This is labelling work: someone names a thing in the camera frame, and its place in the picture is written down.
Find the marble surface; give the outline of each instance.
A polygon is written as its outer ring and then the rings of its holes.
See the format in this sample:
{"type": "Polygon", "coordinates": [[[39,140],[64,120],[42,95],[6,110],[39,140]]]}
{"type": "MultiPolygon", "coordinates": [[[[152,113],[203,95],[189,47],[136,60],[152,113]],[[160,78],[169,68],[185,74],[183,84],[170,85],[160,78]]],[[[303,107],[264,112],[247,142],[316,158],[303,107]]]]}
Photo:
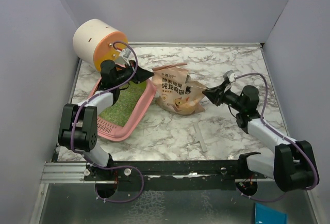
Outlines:
{"type": "MultiPolygon", "coordinates": [[[[234,70],[237,75],[259,72],[269,83],[269,100],[265,118],[282,132],[286,132],[279,112],[276,97],[270,84],[261,50],[258,47],[136,47],[139,65],[151,69],[169,63],[186,62],[192,77],[208,87],[222,83],[222,75],[234,70]]],[[[81,64],[73,103],[86,99],[99,79],[100,74],[91,66],[81,64]]],[[[264,100],[265,86],[259,77],[246,77],[236,81],[232,91],[240,93],[244,85],[251,84],[259,89],[259,111],[264,100]]],[[[181,116],[150,105],[142,121],[131,136],[122,142],[111,142],[98,138],[101,147],[115,160],[193,160],[193,159],[237,159],[247,152],[269,153],[257,139],[237,127],[236,120],[225,105],[216,107],[203,98],[201,105],[205,112],[181,116]],[[199,142],[195,142],[193,125],[198,123],[204,137],[207,152],[202,152],[199,142]]],[[[82,161],[61,147],[59,161],[82,161]]]]}

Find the orange and white container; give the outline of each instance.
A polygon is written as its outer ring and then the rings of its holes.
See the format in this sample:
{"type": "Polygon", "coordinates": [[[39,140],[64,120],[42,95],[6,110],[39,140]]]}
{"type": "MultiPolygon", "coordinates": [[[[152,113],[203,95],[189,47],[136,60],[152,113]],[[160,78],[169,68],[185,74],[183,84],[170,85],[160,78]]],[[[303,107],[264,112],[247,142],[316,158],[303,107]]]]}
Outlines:
{"type": "Polygon", "coordinates": [[[101,71],[104,60],[116,60],[119,52],[112,43],[122,41],[127,43],[124,33],[111,27],[99,19],[91,19],[83,23],[73,36],[73,49],[80,59],[101,71]]]}

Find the green litter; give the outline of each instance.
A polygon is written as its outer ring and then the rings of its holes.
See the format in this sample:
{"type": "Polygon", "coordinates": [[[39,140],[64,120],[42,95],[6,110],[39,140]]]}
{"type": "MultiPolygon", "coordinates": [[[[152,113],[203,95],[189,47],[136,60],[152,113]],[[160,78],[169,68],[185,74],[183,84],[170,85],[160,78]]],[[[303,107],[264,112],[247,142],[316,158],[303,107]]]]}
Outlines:
{"type": "Polygon", "coordinates": [[[125,126],[140,97],[144,93],[145,88],[146,82],[139,84],[129,82],[129,88],[120,91],[117,102],[113,106],[102,111],[100,117],[121,127],[125,126]]]}

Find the cat litter bag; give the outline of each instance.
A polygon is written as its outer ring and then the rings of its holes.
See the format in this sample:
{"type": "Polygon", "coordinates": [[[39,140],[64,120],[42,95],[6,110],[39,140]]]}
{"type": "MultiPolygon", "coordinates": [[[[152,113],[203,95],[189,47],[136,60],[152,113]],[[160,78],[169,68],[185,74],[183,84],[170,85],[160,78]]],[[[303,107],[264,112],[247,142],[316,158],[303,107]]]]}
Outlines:
{"type": "Polygon", "coordinates": [[[155,75],[152,83],[159,93],[156,103],[163,109],[181,115],[205,111],[199,102],[204,97],[202,91],[206,87],[197,81],[192,81],[187,69],[178,67],[184,65],[187,64],[178,63],[153,68],[155,75]]]}

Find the gray floor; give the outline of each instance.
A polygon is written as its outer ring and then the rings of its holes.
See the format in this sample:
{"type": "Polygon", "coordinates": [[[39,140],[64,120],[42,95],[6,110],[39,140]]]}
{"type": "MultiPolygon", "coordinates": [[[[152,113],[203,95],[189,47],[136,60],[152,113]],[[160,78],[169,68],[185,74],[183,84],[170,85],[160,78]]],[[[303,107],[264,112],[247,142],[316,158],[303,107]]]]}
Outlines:
{"type": "MultiPolygon", "coordinates": [[[[120,192],[116,198],[127,198],[128,194],[134,195],[120,192]]],[[[272,199],[280,194],[273,182],[262,182],[256,197],[272,199]]],[[[145,191],[136,201],[126,204],[103,203],[95,198],[94,185],[50,185],[40,223],[254,223],[254,201],[236,191],[145,191]]],[[[265,205],[287,213],[288,224],[316,223],[307,194],[302,190],[265,205]]]]}

